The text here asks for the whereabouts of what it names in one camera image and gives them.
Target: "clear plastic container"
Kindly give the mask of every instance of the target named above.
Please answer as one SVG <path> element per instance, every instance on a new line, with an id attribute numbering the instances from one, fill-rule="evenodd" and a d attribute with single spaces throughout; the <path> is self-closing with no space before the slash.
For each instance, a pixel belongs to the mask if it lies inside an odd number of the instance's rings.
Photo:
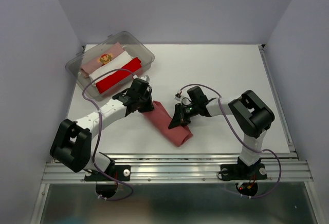
<path id="1" fill-rule="evenodd" d="M 141 60 L 142 68 L 138 69 L 134 74 L 140 76 L 151 67 L 152 62 L 154 61 L 154 55 L 129 32 L 123 31 L 116 35 L 109 36 L 109 38 L 101 44 L 85 51 L 83 54 L 78 55 L 66 64 L 66 70 L 76 78 L 77 84 L 81 89 L 84 89 L 90 83 L 90 78 L 84 78 L 82 76 L 80 66 L 98 55 L 101 55 L 102 52 L 108 50 L 117 42 L 121 44 L 128 54 L 132 57 L 138 57 Z M 86 94 L 92 99 L 101 101 L 103 98 L 117 92 L 123 84 L 131 80 L 131 76 L 128 76 L 102 94 L 98 92 L 96 87 L 90 85 L 86 90 Z"/>

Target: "towel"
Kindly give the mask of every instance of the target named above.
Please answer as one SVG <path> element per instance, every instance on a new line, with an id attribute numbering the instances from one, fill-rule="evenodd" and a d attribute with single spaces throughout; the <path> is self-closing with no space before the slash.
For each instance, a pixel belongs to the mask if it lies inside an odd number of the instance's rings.
<path id="1" fill-rule="evenodd" d="M 141 67 L 141 61 L 136 57 L 130 60 L 128 64 L 124 65 L 122 69 L 127 69 L 129 71 L 135 72 Z M 103 92 L 107 91 L 109 88 L 113 87 L 129 75 L 130 73 L 127 71 L 116 71 L 115 73 L 96 83 L 97 90 L 100 94 L 102 94 Z"/>
<path id="2" fill-rule="evenodd" d="M 168 129 L 171 117 L 160 102 L 153 101 L 154 110 L 144 112 L 143 115 L 164 135 L 170 142 L 176 146 L 181 146 L 193 134 L 187 126 L 178 126 Z"/>
<path id="3" fill-rule="evenodd" d="M 115 60 L 112 60 L 110 63 L 98 68 L 93 73 L 89 74 L 90 80 L 93 81 L 94 79 L 98 78 L 99 76 L 102 76 L 103 74 L 117 69 L 121 68 L 124 65 L 128 64 L 132 60 L 132 57 L 127 53 L 127 51 L 123 52 L 121 55 L 117 56 Z M 96 80 L 92 83 L 93 86 L 96 86 L 96 84 L 103 79 L 107 78 L 108 76 L 112 75 L 113 73 L 110 73 L 109 75 L 105 75 L 101 77 L 100 79 Z"/>
<path id="4" fill-rule="evenodd" d="M 88 78 L 91 73 L 96 71 L 101 66 L 107 64 L 111 60 L 115 59 L 117 56 L 122 54 L 124 49 L 121 47 L 120 43 L 114 44 L 111 48 L 104 51 L 101 55 L 93 58 L 87 63 L 80 66 L 80 71 L 83 77 Z"/>

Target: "white table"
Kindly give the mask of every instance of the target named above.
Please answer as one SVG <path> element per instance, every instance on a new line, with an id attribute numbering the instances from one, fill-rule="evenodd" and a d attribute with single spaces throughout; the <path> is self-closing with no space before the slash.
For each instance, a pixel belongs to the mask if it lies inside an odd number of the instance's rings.
<path id="1" fill-rule="evenodd" d="M 152 98 L 160 101 L 170 115 L 173 115 L 176 103 L 174 95 L 179 88 L 189 83 L 208 85 L 220 92 L 223 98 L 237 97 L 251 89 L 276 116 L 264 139 L 263 148 L 289 153 L 257 45 L 145 46 L 155 55 L 155 61 L 145 73 L 151 78 Z M 204 90 L 204 93 L 208 98 L 216 97 L 208 90 Z M 76 85 L 68 118 L 75 120 L 92 111 L 94 106 L 82 98 L 82 90 Z M 135 112 L 103 131 L 99 151 L 111 154 L 237 154 L 241 151 L 240 143 L 223 117 L 197 116 L 191 120 L 189 128 L 194 136 L 181 147 L 175 147 L 143 115 Z M 243 133 L 233 116 L 230 121 L 242 137 Z"/>

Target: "white folded cloth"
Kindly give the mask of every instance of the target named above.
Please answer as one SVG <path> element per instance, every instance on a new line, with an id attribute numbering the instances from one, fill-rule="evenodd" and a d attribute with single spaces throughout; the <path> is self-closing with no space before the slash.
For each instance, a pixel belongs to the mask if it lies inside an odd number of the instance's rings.
<path id="1" fill-rule="evenodd" d="M 131 57 L 127 51 L 124 51 L 123 53 L 121 53 L 119 56 L 117 56 L 115 59 L 113 59 L 112 61 L 108 62 L 106 65 L 98 68 L 97 70 L 95 70 L 93 73 L 89 74 L 90 80 L 93 81 L 94 79 L 98 78 L 99 76 L 117 69 L 117 68 L 121 68 L 124 65 L 128 64 L 133 57 Z M 105 79 L 106 77 L 112 75 L 114 72 L 107 74 L 101 78 L 99 78 L 98 80 L 96 80 L 95 82 L 92 83 L 93 86 L 96 86 L 96 83 L 98 83 L 99 81 Z"/>

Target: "folded cloth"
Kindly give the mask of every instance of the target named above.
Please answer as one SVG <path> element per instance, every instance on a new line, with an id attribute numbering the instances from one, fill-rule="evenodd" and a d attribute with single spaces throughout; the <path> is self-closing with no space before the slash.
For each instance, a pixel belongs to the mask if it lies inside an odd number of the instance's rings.
<path id="1" fill-rule="evenodd" d="M 80 66 L 81 74 L 88 78 L 91 73 L 96 71 L 101 66 L 107 64 L 111 60 L 115 59 L 117 56 L 122 54 L 124 49 L 121 47 L 120 43 L 114 44 L 111 48 L 103 52 L 102 55 L 99 55 L 87 63 Z"/>
<path id="2" fill-rule="evenodd" d="M 111 70 L 121 68 L 122 66 L 128 64 L 131 60 L 132 60 L 132 57 L 127 53 L 127 51 L 125 51 L 121 55 L 117 56 L 115 58 L 115 60 L 111 61 L 109 64 L 106 64 L 106 65 L 98 68 L 93 73 L 89 74 L 90 80 L 93 81 L 96 78 L 98 78 L 99 76 L 102 76 L 103 74 L 105 74 Z M 95 86 L 98 82 L 102 81 L 103 79 L 112 75 L 113 73 L 110 73 L 108 75 L 105 75 L 105 76 L 99 78 L 98 80 L 93 82 L 92 85 Z"/>
<path id="3" fill-rule="evenodd" d="M 181 146 L 193 134 L 187 126 L 178 126 L 168 129 L 171 117 L 160 102 L 153 101 L 154 110 L 144 112 L 143 115 L 173 144 Z"/>
<path id="4" fill-rule="evenodd" d="M 135 72 L 141 67 L 141 61 L 136 57 L 130 60 L 128 64 L 124 65 L 122 69 L 127 69 L 129 71 Z M 96 88 L 99 93 L 102 94 L 103 92 L 107 91 L 109 88 L 119 83 L 121 80 L 128 77 L 129 75 L 130 73 L 127 71 L 116 71 L 112 75 L 96 83 Z"/>

